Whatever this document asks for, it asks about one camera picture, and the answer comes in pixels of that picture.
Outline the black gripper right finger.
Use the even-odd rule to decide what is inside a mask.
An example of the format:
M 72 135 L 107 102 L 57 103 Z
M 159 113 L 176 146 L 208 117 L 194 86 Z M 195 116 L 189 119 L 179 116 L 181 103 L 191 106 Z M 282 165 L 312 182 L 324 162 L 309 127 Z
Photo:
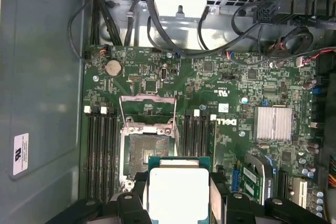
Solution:
M 239 191 L 231 192 L 221 172 L 209 174 L 209 204 L 214 220 L 210 223 L 327 223 L 291 200 L 277 197 L 263 205 Z

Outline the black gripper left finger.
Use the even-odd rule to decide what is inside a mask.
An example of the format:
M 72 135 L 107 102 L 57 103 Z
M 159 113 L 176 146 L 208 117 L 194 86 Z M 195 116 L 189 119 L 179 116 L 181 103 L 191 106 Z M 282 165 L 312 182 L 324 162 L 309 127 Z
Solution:
M 51 218 L 47 223 L 151 223 L 143 198 L 148 172 L 137 173 L 131 192 L 103 203 L 99 199 L 81 199 Z

